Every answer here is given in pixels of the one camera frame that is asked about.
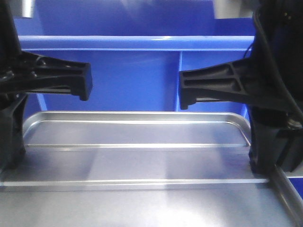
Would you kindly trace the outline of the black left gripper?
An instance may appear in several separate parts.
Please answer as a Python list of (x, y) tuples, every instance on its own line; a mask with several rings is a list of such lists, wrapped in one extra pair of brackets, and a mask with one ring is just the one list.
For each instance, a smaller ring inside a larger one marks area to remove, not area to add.
[(53, 93), (87, 101), (93, 87), (90, 63), (30, 52), (0, 62), (0, 171), (16, 168), (25, 155), (23, 114), (27, 94)]

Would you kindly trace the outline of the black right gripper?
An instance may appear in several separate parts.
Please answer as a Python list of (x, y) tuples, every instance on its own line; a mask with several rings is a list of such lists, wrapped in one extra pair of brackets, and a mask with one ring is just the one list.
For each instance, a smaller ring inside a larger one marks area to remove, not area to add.
[(179, 74), (182, 110), (198, 102), (246, 104), (250, 118), (251, 170), (266, 174), (277, 163), (290, 123), (303, 126), (303, 65), (281, 59), (277, 67), (252, 58)]

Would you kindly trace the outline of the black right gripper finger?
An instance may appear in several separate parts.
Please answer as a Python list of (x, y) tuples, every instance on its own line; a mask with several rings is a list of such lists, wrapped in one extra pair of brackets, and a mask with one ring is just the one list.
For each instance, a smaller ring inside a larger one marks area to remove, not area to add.
[(276, 164), (285, 172), (293, 172), (303, 161), (303, 130), (281, 130), (277, 138), (282, 145)]

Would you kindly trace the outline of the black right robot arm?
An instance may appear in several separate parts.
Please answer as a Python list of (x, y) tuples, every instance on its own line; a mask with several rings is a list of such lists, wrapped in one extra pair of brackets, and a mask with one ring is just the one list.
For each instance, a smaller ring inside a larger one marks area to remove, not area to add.
[(247, 106), (250, 166), (294, 171), (303, 161), (303, 3), (262, 0), (249, 57), (179, 74), (183, 110), (197, 102)]

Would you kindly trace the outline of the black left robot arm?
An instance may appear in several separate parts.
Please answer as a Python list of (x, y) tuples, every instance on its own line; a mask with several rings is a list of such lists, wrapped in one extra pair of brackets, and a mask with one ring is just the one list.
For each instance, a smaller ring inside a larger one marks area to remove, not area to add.
[(71, 94), (87, 101), (93, 80), (89, 63), (21, 50), (10, 4), (0, 2), (0, 170), (25, 155), (23, 114), (29, 93)]

